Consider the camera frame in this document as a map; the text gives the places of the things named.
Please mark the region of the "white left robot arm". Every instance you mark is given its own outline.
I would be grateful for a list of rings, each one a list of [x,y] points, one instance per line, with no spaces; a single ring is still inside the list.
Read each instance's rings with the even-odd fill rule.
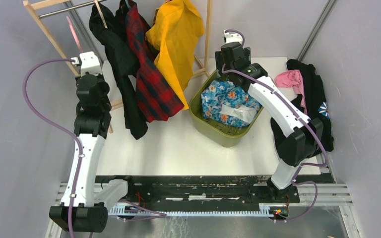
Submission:
[[[49,211],[50,219],[71,236],[101,233],[115,204],[121,199],[132,201],[136,195],[136,188],[123,179],[112,180],[95,192],[97,167],[111,122],[110,88],[102,74],[80,76],[76,86],[74,159],[63,197]]]

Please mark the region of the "blue floral skirt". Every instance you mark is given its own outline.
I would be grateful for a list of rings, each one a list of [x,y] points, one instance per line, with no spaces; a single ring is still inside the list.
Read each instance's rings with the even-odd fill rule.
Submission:
[[[202,116],[225,125],[250,125],[261,109],[261,104],[231,81],[213,80],[201,92]]]

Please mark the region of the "pink plastic hanger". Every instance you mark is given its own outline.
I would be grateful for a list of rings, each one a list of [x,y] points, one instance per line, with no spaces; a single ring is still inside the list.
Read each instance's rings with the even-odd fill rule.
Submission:
[[[77,33],[76,33],[75,27],[74,27],[74,25],[73,25],[73,23],[72,23],[70,17],[67,16],[66,19],[67,19],[67,22],[68,22],[68,25],[69,25],[71,34],[72,34],[72,36],[73,36],[73,39],[74,39],[74,41],[75,41],[75,44],[77,45],[77,48],[78,48],[79,52],[80,52],[80,53],[84,53],[84,50],[83,50],[83,48],[82,48],[82,46],[81,46],[79,37],[78,37],[78,35],[77,35]]]

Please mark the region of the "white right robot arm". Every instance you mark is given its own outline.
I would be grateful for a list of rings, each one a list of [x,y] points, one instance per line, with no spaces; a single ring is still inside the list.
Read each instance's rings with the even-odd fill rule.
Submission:
[[[271,115],[279,164],[268,182],[266,194],[270,201],[280,202],[286,197],[286,189],[295,182],[306,159],[324,151],[321,143],[323,123],[294,106],[280,92],[267,71],[251,61],[249,48],[240,42],[222,45],[216,51],[215,59],[219,74],[241,86]]]

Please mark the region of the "black skirt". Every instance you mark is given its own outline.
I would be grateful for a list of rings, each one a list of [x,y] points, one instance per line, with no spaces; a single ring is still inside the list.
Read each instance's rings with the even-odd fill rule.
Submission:
[[[116,85],[124,105],[125,127],[134,139],[142,138],[147,130],[147,120],[141,112],[130,76],[136,76],[140,63],[136,54],[127,44],[126,28],[113,13],[101,3],[92,6],[89,28],[94,37],[103,45]]]

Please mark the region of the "olive green plastic basket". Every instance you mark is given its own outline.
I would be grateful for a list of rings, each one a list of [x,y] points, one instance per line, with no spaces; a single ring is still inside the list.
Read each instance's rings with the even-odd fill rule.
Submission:
[[[218,70],[214,70],[189,102],[189,112],[195,129],[219,145],[230,148],[236,146],[245,136],[254,122],[244,127],[235,127],[203,117],[201,93],[217,79]]]

